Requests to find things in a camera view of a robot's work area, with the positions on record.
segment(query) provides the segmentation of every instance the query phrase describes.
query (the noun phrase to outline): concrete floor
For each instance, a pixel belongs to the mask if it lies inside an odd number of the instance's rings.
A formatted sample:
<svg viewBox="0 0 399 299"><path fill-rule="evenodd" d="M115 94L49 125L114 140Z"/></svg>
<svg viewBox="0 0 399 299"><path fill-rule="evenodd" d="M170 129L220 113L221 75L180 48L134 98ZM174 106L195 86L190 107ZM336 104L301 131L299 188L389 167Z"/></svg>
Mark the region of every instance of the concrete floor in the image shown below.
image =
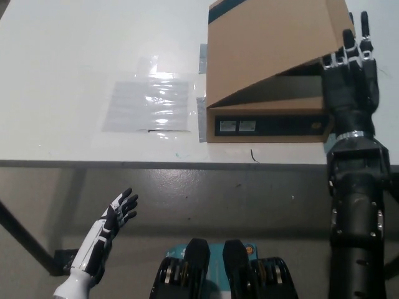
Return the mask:
<svg viewBox="0 0 399 299"><path fill-rule="evenodd" d="M329 197L324 172L0 169L0 198L43 246L77 248L109 202L131 186L137 218L115 239L91 298L148 298L165 251L205 237L257 243L259 256L281 256L300 298L326 298ZM399 253L399 206L387 205L387 260ZM41 269L0 228L0 298L51 298L65 278ZM398 279L388 283L398 298Z"/></svg>

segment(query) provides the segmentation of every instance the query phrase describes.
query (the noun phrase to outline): cardboard box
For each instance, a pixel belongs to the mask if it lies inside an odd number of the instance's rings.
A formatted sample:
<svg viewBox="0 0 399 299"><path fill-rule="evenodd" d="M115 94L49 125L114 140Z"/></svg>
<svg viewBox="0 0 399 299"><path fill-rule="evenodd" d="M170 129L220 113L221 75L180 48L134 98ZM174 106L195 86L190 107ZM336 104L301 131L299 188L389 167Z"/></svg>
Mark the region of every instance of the cardboard box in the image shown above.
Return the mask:
<svg viewBox="0 0 399 299"><path fill-rule="evenodd" d="M323 109L319 57L353 29L345 0L219 0L209 8L207 141L316 142Z"/></svg>

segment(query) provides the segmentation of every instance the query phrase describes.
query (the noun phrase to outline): box flap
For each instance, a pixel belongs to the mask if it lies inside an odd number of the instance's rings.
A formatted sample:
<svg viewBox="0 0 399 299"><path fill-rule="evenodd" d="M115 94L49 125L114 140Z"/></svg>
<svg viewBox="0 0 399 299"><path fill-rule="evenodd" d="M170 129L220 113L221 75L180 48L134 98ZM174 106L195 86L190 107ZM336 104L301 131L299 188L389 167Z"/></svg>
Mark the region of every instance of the box flap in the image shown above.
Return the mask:
<svg viewBox="0 0 399 299"><path fill-rule="evenodd" d="M242 89L208 107L322 97L320 76L275 76Z"/></svg>
<svg viewBox="0 0 399 299"><path fill-rule="evenodd" d="M336 51L342 31L353 28L345 0L219 0L209 15L217 9L209 19L208 107Z"/></svg>
<svg viewBox="0 0 399 299"><path fill-rule="evenodd" d="M293 99L293 100L280 100L280 101L268 101L268 102L259 102L259 103L247 103L247 104L239 104L239 105L231 105L231 106L221 106L221 107L213 107L208 108L214 111L232 111L232 110L240 110L240 113L247 110L258 110L260 114L264 113L263 110L267 111L286 111L286 110L312 110L314 112L324 111L324 104L322 97L314 97L314 98L301 98L301 99Z"/></svg>

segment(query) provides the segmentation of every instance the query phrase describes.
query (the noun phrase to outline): box label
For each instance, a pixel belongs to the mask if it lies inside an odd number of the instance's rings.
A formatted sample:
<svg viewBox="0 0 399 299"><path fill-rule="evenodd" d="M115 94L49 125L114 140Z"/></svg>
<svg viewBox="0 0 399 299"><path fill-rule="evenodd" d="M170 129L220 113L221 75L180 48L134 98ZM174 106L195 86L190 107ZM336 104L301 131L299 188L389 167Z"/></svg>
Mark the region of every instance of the box label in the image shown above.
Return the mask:
<svg viewBox="0 0 399 299"><path fill-rule="evenodd" d="M256 128L256 120L241 120L239 122L239 131L254 132Z"/></svg>
<svg viewBox="0 0 399 299"><path fill-rule="evenodd" d="M220 121L220 132L234 132L236 131L236 124L235 120L221 120Z"/></svg>

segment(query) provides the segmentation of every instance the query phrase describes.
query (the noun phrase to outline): white robotic forearm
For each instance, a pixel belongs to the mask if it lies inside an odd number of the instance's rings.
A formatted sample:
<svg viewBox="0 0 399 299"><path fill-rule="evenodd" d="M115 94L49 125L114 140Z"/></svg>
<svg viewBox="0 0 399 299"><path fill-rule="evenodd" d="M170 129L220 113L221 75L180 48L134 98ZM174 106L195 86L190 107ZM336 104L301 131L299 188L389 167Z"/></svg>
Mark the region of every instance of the white robotic forearm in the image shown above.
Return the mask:
<svg viewBox="0 0 399 299"><path fill-rule="evenodd" d="M137 195L129 188L121 193L101 218L94 222L72 263L70 277L54 293L56 299L88 299L89 291L101 281L112 240L126 222L136 216Z"/></svg>

